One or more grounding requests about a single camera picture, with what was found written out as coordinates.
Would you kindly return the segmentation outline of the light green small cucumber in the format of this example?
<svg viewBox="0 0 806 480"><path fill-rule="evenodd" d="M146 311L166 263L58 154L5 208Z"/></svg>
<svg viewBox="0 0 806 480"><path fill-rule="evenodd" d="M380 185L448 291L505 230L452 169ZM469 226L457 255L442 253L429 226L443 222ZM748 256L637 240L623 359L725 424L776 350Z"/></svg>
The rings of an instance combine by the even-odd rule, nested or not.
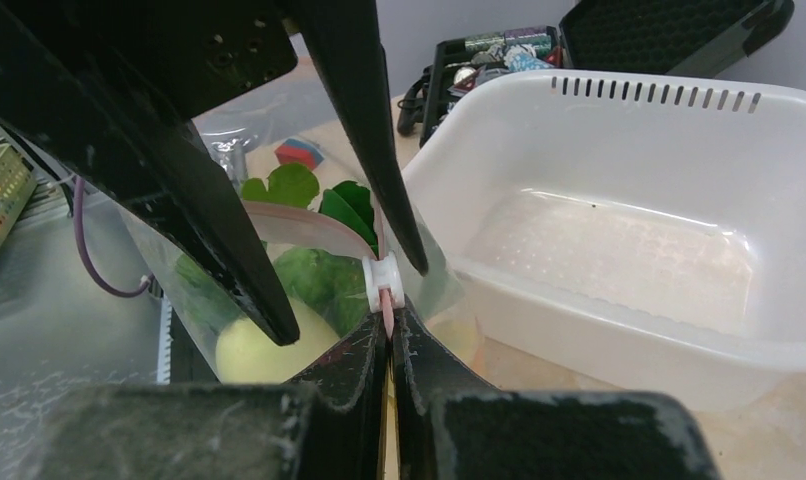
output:
<svg viewBox="0 0 806 480"><path fill-rule="evenodd" d="M320 315L340 337L370 312L360 260L295 246L278 256L273 267L286 293Z"/></svg>

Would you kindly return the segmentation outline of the red blue toy block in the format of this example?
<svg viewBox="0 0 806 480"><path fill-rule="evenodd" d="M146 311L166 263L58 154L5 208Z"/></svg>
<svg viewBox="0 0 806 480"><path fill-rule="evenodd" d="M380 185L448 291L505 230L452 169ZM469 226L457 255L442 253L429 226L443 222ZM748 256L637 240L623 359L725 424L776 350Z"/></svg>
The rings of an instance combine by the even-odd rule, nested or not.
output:
<svg viewBox="0 0 806 480"><path fill-rule="evenodd" d="M298 138L285 139L274 149L274 155L280 165L301 164L311 171L325 159L315 144Z"/></svg>

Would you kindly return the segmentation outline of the white radish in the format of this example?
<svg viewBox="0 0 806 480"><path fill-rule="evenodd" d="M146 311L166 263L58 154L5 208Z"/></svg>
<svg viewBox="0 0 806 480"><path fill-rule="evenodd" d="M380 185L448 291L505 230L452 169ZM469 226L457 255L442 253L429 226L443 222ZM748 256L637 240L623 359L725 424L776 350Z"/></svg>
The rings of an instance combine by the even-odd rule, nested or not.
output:
<svg viewBox="0 0 806 480"><path fill-rule="evenodd" d="M216 375L223 383L283 383L307 368L340 337L315 311L289 300L300 328L300 339L278 346L251 320L241 317L217 339Z"/></svg>

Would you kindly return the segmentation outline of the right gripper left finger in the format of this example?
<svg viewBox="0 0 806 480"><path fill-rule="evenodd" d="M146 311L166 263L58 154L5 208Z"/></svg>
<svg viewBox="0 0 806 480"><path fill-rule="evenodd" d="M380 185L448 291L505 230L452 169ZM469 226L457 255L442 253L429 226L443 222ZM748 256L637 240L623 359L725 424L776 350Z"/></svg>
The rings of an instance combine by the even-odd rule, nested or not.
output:
<svg viewBox="0 0 806 480"><path fill-rule="evenodd" d="M378 479L388 347L367 316L279 385L98 385L51 411L22 479Z"/></svg>

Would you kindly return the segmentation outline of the black open case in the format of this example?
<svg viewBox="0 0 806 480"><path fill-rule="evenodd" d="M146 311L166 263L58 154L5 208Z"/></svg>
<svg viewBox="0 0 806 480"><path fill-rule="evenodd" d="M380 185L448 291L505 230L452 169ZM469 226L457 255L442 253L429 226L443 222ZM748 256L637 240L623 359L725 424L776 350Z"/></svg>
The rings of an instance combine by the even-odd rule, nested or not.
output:
<svg viewBox="0 0 806 480"><path fill-rule="evenodd" d="M521 45L549 67L711 78L789 24L791 1L581 1L556 26L445 40L398 102L397 131L426 142L472 88L511 72Z"/></svg>

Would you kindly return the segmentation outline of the clear zip top bag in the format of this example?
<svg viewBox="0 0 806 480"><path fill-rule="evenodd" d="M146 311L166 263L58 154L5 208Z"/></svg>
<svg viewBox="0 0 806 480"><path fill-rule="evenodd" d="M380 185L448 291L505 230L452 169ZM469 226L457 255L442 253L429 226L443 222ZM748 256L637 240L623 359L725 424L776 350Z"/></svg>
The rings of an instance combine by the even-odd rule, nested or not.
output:
<svg viewBox="0 0 806 480"><path fill-rule="evenodd" d="M363 261L398 247L333 114L322 87L306 81L243 95L195 120L286 291L301 330L293 345L275 345L184 252L123 214L173 307L170 382L284 382L368 315Z"/></svg>

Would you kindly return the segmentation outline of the green leaf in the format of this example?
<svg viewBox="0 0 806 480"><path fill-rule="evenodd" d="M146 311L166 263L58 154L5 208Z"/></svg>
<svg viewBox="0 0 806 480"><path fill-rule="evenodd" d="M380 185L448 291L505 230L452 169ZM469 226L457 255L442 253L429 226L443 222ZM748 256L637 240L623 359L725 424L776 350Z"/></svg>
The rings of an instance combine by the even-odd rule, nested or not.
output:
<svg viewBox="0 0 806 480"><path fill-rule="evenodd" d="M301 163L281 164L249 178L239 196L263 244L376 258L380 241L372 192L353 179L323 187Z"/></svg>

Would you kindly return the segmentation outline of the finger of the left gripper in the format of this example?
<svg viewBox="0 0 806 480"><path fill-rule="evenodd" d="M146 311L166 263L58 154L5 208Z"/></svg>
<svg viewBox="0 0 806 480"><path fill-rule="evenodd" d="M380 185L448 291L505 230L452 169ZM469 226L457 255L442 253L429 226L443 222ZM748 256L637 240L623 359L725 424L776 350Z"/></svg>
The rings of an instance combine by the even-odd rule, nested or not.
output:
<svg viewBox="0 0 806 480"><path fill-rule="evenodd" d="M407 259L429 262L395 148L387 64L374 1L292 1L308 47L368 183Z"/></svg>

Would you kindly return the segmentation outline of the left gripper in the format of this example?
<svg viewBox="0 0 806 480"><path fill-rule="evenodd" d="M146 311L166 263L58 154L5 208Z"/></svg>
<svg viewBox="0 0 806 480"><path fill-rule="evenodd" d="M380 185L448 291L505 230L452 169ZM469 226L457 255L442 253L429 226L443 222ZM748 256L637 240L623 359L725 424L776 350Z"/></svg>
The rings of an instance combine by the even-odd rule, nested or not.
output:
<svg viewBox="0 0 806 480"><path fill-rule="evenodd" d="M180 248L277 345L300 330L241 200L150 93L188 120L297 64L272 1L0 1L0 124Z"/></svg>

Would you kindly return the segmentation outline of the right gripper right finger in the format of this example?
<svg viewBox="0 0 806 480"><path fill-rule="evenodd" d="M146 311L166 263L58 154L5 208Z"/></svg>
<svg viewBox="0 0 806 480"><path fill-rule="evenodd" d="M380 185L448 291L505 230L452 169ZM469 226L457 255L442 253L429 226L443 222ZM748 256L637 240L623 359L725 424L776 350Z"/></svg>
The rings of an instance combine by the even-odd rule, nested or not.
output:
<svg viewBox="0 0 806 480"><path fill-rule="evenodd" d="M693 416L648 391L502 390L394 313L404 479L716 479Z"/></svg>

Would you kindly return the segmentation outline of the white plastic basket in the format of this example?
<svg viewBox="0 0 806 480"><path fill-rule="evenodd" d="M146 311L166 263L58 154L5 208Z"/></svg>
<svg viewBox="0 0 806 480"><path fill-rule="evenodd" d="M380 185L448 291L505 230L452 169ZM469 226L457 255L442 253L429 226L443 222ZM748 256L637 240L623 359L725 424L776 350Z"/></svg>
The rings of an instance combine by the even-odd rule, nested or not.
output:
<svg viewBox="0 0 806 480"><path fill-rule="evenodd" d="M699 411L806 373L806 91L511 74L403 175L499 342Z"/></svg>

